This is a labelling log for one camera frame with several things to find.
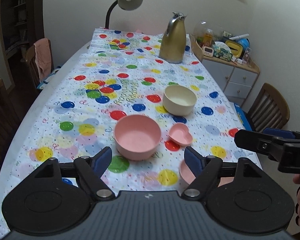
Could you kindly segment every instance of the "desk lamp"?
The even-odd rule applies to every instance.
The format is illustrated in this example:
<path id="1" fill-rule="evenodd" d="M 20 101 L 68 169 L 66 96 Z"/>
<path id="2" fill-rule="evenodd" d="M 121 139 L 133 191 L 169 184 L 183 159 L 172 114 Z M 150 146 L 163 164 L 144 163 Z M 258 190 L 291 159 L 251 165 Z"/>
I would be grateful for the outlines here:
<path id="1" fill-rule="evenodd" d="M 125 11 L 133 11 L 137 9 L 141 4 L 143 0 L 116 0 L 109 8 L 106 16 L 106 25 L 105 28 L 109 29 L 109 21 L 110 21 L 110 14 L 113 10 L 113 8 L 116 5 L 119 5 L 119 7 Z"/>

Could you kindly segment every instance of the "pink towel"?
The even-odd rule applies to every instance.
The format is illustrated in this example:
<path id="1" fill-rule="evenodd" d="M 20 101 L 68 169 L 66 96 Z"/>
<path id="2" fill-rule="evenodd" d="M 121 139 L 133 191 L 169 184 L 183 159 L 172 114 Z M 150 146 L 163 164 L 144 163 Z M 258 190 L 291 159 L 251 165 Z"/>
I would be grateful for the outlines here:
<path id="1" fill-rule="evenodd" d="M 35 63 L 38 68 L 39 80 L 42 82 L 49 74 L 51 74 L 51 52 L 49 41 L 43 38 L 34 43 Z"/>

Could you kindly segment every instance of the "metal bolt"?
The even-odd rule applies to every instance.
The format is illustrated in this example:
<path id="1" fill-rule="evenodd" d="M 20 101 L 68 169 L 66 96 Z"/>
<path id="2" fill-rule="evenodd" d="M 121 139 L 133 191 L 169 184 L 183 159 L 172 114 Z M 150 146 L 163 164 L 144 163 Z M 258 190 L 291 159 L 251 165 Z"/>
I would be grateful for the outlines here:
<path id="1" fill-rule="evenodd" d="M 106 198 L 106 197 L 110 197 L 111 195 L 112 195 L 112 191 L 109 189 L 99 189 L 97 191 L 97 196 L 99 196 L 99 197 Z"/>
<path id="2" fill-rule="evenodd" d="M 189 188 L 187 190 L 185 190 L 185 195 L 188 197 L 197 197 L 200 195 L 200 191 L 194 188 Z"/>

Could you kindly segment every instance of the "drawer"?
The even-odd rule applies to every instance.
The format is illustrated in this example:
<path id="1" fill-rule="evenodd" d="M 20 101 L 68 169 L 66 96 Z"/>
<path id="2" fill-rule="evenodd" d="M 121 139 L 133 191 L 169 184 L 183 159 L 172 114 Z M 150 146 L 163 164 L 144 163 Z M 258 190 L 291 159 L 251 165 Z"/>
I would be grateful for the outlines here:
<path id="1" fill-rule="evenodd" d="M 257 74 L 244 69 L 235 68 L 230 78 L 231 82 L 252 86 L 257 78 Z"/>
<path id="2" fill-rule="evenodd" d="M 206 59 L 202 60 L 202 64 L 223 91 L 234 67 Z"/>
<path id="3" fill-rule="evenodd" d="M 246 98 L 250 89 L 250 86 L 229 82 L 225 89 L 225 95 L 227 97 Z"/>
<path id="4" fill-rule="evenodd" d="M 244 98 L 227 97 L 230 102 L 233 102 L 239 106 L 242 106 Z"/>

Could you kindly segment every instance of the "plastic bottle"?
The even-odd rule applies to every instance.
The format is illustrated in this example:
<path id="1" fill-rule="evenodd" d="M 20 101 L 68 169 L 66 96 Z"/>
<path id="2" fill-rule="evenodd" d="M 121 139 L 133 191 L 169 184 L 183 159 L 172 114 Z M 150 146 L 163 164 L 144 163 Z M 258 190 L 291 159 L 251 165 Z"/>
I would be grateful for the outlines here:
<path id="1" fill-rule="evenodd" d="M 213 40 L 213 32 L 212 32 L 212 30 L 207 29 L 203 35 L 202 46 L 211 47 L 212 40 Z"/>

